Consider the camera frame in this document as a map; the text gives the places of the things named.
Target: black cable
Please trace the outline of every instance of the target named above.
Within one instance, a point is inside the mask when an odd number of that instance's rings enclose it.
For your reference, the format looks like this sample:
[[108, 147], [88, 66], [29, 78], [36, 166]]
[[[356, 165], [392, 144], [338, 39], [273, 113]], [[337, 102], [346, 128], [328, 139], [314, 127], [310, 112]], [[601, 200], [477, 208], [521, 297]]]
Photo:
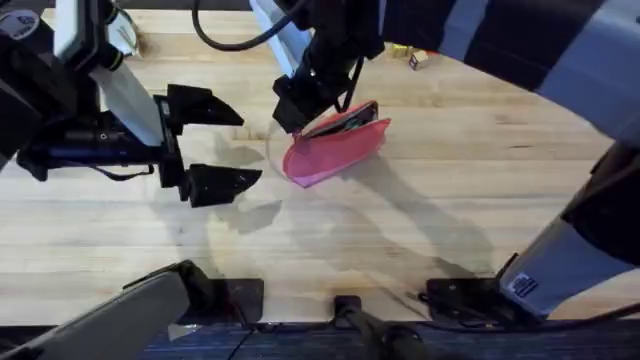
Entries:
[[255, 332], [255, 329], [251, 329], [249, 330], [249, 332], [247, 332], [244, 337], [242, 337], [242, 340], [240, 340], [240, 342], [238, 343], [238, 345], [236, 345], [235, 348], [233, 348], [233, 350], [231, 351], [231, 353], [229, 353], [229, 356], [227, 356], [227, 360], [231, 360], [233, 359], [233, 357], [236, 355], [236, 353], [238, 352], [238, 350], [240, 350], [240, 348], [242, 347], [242, 345], [247, 342], [247, 340], [249, 340], [249, 338], [251, 337], [251, 335], [253, 335], [253, 333]]
[[193, 22], [193, 28], [196, 30], [196, 34], [204, 41], [205, 44], [211, 46], [212, 48], [220, 51], [244, 51], [251, 48], [254, 48], [265, 41], [269, 40], [275, 34], [280, 32], [280, 30], [284, 29], [292, 20], [293, 17], [300, 12], [311, 0], [300, 0], [298, 1], [285, 16], [280, 19], [277, 23], [275, 23], [271, 29], [265, 31], [264, 33], [256, 36], [251, 40], [247, 40], [245, 42], [241, 42], [239, 44], [221, 44], [204, 33], [202, 30], [202, 26], [200, 26], [200, 18], [198, 17], [198, 11], [200, 10], [200, 1], [201, 0], [193, 0], [193, 8], [191, 8], [191, 21]]
[[620, 309], [609, 311], [604, 314], [596, 315], [584, 320], [576, 320], [557, 325], [544, 325], [538, 328], [469, 329], [441, 326], [432, 322], [420, 322], [418, 323], [418, 325], [430, 328], [432, 330], [447, 331], [460, 334], [542, 334], [577, 330], [588, 326], [599, 325], [605, 322], [621, 319], [637, 313], [640, 313], [640, 303], [625, 306]]

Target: wooden tabletop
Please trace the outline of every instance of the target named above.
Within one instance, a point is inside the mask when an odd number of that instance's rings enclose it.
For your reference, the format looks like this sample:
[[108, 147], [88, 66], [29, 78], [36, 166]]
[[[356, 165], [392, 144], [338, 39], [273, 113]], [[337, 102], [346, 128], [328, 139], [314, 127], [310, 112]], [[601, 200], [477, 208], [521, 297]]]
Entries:
[[[280, 75], [266, 46], [206, 47], [188, 12], [131, 11], [144, 60], [128, 66], [152, 93], [167, 83], [211, 88], [244, 128], [191, 126], [188, 163], [264, 170], [235, 203], [190, 209], [158, 179], [114, 183], [86, 169], [38, 183], [0, 175], [0, 324], [58, 324], [122, 285], [182, 259], [211, 277], [259, 277], [264, 321], [324, 321], [336, 294], [383, 319], [417, 320], [425, 280], [492, 276], [522, 251], [587, 179], [610, 141], [540, 97], [440, 58], [414, 72], [388, 54], [367, 62], [356, 101], [391, 117], [379, 155], [310, 189], [281, 171], [291, 138], [271, 118]], [[45, 18], [51, 18], [46, 12]], [[258, 32], [251, 13], [203, 12], [223, 42]], [[581, 318], [633, 302], [627, 274], [565, 303]]]

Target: black clamp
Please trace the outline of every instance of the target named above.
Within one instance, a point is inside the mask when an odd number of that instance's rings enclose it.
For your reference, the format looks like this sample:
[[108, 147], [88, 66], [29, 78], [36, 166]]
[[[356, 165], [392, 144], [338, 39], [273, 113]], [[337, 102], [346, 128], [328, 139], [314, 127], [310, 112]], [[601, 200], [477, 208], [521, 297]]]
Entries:
[[155, 95], [164, 123], [165, 141], [159, 163], [162, 187], [177, 186], [180, 200], [202, 207], [230, 204], [235, 197], [253, 186], [261, 170], [236, 169], [192, 164], [185, 171], [177, 136], [188, 124], [242, 126], [244, 120], [211, 90], [170, 84], [167, 96]]

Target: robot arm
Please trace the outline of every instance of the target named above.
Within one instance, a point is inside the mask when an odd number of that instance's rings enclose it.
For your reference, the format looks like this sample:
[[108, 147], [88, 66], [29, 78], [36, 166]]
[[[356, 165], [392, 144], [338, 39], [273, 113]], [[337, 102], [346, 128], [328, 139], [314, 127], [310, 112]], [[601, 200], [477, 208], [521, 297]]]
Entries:
[[[170, 84], [166, 96], [150, 96], [110, 42], [109, 24], [120, 10], [109, 0], [57, 5], [55, 33], [30, 11], [0, 17], [0, 169], [16, 153], [39, 181], [61, 167], [124, 181], [157, 166], [161, 186], [177, 187], [192, 207], [231, 203], [258, 180], [258, 170], [185, 169], [178, 142], [185, 125], [244, 120], [208, 89]], [[116, 175], [98, 168], [128, 165], [150, 170]]]

